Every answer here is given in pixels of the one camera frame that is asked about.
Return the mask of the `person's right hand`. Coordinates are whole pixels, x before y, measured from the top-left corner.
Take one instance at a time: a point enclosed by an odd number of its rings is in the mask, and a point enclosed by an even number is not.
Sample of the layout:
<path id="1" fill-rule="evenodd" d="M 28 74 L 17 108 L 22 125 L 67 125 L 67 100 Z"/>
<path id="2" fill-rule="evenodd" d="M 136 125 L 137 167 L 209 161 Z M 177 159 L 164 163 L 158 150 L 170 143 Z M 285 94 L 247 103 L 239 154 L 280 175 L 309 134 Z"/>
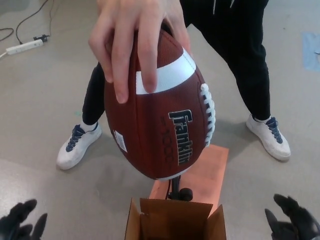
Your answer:
<path id="1" fill-rule="evenodd" d="M 157 86 L 157 57 L 160 28 L 169 25 L 175 39 L 189 52 L 190 38 L 178 0 L 99 0 L 98 18 L 88 43 L 105 78 L 114 86 L 120 104 L 129 97 L 128 74 L 134 34 L 144 89 Z"/>

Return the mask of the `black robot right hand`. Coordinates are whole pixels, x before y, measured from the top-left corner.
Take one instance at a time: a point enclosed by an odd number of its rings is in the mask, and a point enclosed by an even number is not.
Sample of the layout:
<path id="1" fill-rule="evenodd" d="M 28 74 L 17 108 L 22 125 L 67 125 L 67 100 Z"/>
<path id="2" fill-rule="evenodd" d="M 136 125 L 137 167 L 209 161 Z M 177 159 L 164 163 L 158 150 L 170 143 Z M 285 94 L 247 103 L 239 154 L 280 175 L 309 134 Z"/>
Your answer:
<path id="1" fill-rule="evenodd" d="M 279 221 L 269 209 L 264 210 L 273 240 L 318 240 L 320 238 L 320 223 L 295 199 L 276 193 L 273 200 L 290 219 L 289 222 Z"/>

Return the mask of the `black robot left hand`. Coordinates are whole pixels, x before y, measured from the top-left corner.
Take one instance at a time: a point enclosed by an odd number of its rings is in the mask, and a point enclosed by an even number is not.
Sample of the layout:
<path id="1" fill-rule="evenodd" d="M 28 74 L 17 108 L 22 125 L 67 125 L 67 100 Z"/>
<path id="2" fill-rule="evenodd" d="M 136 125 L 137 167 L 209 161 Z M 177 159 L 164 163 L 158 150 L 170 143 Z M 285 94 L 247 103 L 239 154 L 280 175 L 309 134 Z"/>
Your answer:
<path id="1" fill-rule="evenodd" d="M 37 206 L 36 199 L 17 203 L 9 212 L 0 218 L 0 239 L 1 240 L 41 240 L 48 214 L 42 214 L 35 225 L 22 223 Z"/>

